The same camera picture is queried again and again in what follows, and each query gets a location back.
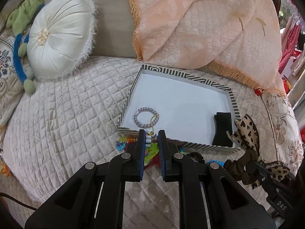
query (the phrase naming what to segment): black and white striped border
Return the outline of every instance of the black and white striped border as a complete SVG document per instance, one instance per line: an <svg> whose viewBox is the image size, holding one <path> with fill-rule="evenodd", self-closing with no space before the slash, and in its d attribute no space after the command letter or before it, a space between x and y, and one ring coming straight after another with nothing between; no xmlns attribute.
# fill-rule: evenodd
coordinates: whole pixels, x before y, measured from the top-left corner
<svg viewBox="0 0 305 229"><path fill-rule="evenodd" d="M236 103L236 98L235 98L231 88L229 88L227 86L224 86L222 84L216 83L214 81L208 80L206 78L193 76L193 75L187 74L187 73L182 72L182 71L177 71L177 70L169 69L169 68L166 68L166 67L159 67L159 66L152 66L152 65L145 65L144 64L140 68L140 71L137 74L137 76L135 78L135 81L132 84L132 87L131 87L128 95L127 95L127 98L125 99L124 107L123 107L123 110L122 110L122 112L119 116L119 120L118 120L118 123L117 123L117 128L118 128L119 132L124 133L124 134L128 134L130 136L134 136L134 137L137 137L138 134L139 134L138 131L131 130L131 129L126 128L126 127L121 127L120 125L122 123L122 119L124 117L125 111L127 109L130 98L132 96L132 92L135 88L135 85L136 85L136 83L139 79L139 76L142 73L143 69L144 70L157 71L157 72L173 75L173 76L176 76L176 77L186 78L186 79L193 80L193 81L196 81L196 82L199 82L199 83L210 85L210 86L215 87L217 89L222 89L224 91L227 91L229 93L229 97L231 99L231 103L232 103L232 106L233 106L233 109L234 109L235 118L236 119L241 119L240 118L240 113L239 113L239 110L238 110L238 106L237 106L237 103ZM213 145L205 145L205 144L198 144L198 143L191 143L191 142L181 142L179 140L173 140L173 139L168 139L168 142L174 143L174 144L176 144L178 146L181 146L181 147L193 148L193 149L204 149L204 150L212 150L212 151L231 151L231 152L237 152L237 151L241 150L241 148L213 146Z"/></svg>
<svg viewBox="0 0 305 229"><path fill-rule="evenodd" d="M176 76L176 77L186 78L186 79L189 79L189 80L192 80L192 81L203 83L205 85L210 85L210 86L212 86L214 88L217 88L217 89L222 89L224 91L228 91L230 99L231 99L231 103L232 103L232 106L233 106L235 118L240 119L240 114L239 114L238 106L237 106L237 103L236 103L236 98L235 98L231 88L229 88L227 86L224 86L222 84L216 83L214 81L202 78L202 77L193 76L193 75L187 74L187 73L182 72L182 71L168 69L168 68L165 68L165 67L152 66L152 65L142 65L141 69L157 71L157 72L162 72L162 73L165 73L165 74L173 75L173 76Z"/></svg>

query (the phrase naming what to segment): green plush toy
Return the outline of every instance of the green plush toy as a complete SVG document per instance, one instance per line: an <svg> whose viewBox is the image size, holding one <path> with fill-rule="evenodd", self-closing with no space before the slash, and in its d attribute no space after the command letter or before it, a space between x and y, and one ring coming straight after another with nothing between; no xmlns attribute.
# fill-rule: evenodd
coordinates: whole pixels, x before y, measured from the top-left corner
<svg viewBox="0 0 305 229"><path fill-rule="evenodd" d="M23 33L42 4L43 0L25 0L10 14L7 19L6 28L12 27L14 36Z"/></svg>
<svg viewBox="0 0 305 229"><path fill-rule="evenodd" d="M31 22L35 13L44 6L43 0L25 0L17 9L15 9L7 19L6 28L12 27L14 36L16 36L13 51L13 61L16 73L23 83L24 90L27 94L32 95L36 88L34 82L27 78L22 68L21 60L26 54L29 35L26 36L24 42L20 45L22 33L26 26Z"/></svg>

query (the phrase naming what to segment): black cable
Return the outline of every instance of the black cable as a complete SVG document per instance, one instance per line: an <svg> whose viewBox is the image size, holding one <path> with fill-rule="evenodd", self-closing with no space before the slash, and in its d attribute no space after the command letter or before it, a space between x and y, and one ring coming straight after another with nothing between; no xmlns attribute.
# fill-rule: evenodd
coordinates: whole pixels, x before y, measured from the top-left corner
<svg viewBox="0 0 305 229"><path fill-rule="evenodd" d="M24 203L22 203L22 202L16 200L14 197L11 197L10 195L8 195L8 194L6 194L6 193L1 193L1 192L0 192L0 197L8 198L8 199L10 199L10 200L16 202L17 204L19 204L19 205L21 205L21 206L23 206L23 207L26 207L26 208L28 208L28 209L37 210L37 208L31 207L31 206L29 206L29 205L27 205L27 204L24 204Z"/></svg>

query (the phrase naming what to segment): beige headboard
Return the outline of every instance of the beige headboard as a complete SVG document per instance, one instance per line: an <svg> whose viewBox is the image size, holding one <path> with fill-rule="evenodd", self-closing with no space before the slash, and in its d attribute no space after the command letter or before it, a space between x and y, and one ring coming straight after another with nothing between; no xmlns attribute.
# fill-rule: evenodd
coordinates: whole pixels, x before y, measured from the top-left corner
<svg viewBox="0 0 305 229"><path fill-rule="evenodd" d="M135 29L129 0L95 0L99 6L98 32L93 55L136 58L132 46Z"/></svg>

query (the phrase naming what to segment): metal screw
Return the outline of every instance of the metal screw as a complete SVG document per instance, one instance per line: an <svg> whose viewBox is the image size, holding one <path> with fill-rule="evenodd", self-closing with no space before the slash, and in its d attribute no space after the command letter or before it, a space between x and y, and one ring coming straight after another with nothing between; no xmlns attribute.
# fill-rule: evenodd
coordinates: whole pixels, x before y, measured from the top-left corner
<svg viewBox="0 0 305 229"><path fill-rule="evenodd" d="M95 164L93 162L89 162L89 163L86 163L85 167L86 167L86 169L93 169L94 165Z"/></svg>
<svg viewBox="0 0 305 229"><path fill-rule="evenodd" d="M131 155L130 155L130 153L128 153L128 152L124 152L124 153L122 153L121 157L122 157L123 159L129 159L129 158L131 157Z"/></svg>
<svg viewBox="0 0 305 229"><path fill-rule="evenodd" d="M183 158L183 154L180 153L180 152L177 152L177 153L174 154L174 157L175 157L176 159L181 159L181 158Z"/></svg>
<svg viewBox="0 0 305 229"><path fill-rule="evenodd" d="M218 169L219 168L219 164L216 163L216 162L211 162L210 166L211 166L212 169Z"/></svg>

